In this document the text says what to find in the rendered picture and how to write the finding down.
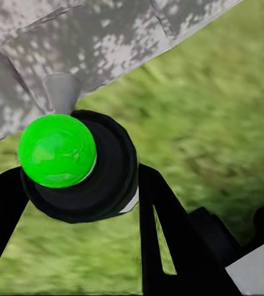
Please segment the insectifuge atomizer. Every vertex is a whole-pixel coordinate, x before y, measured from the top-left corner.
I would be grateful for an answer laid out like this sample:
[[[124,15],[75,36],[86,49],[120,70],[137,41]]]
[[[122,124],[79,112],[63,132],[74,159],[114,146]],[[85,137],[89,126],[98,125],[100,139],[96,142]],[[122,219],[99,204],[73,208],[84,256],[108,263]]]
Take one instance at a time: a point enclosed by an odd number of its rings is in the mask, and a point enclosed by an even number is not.
[[[68,73],[43,85],[55,114],[31,123],[19,141],[20,178],[36,209],[69,224],[124,215],[139,201],[138,156],[108,115],[73,110],[84,86]]]

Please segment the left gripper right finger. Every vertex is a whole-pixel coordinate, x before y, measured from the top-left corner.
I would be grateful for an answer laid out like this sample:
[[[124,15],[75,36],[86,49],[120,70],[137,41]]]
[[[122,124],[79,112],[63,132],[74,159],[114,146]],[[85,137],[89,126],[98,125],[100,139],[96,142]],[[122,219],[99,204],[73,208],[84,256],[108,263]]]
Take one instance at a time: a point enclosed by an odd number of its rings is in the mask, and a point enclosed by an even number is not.
[[[143,296],[242,296],[163,176],[138,168]],[[163,272],[153,205],[177,275]]]

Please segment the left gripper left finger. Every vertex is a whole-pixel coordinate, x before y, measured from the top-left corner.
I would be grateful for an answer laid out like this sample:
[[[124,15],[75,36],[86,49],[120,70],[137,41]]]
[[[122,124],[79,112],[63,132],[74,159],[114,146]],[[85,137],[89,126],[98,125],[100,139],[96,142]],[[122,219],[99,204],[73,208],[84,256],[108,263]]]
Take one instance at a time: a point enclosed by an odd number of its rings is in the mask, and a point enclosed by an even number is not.
[[[20,167],[0,174],[0,257],[29,201]]]

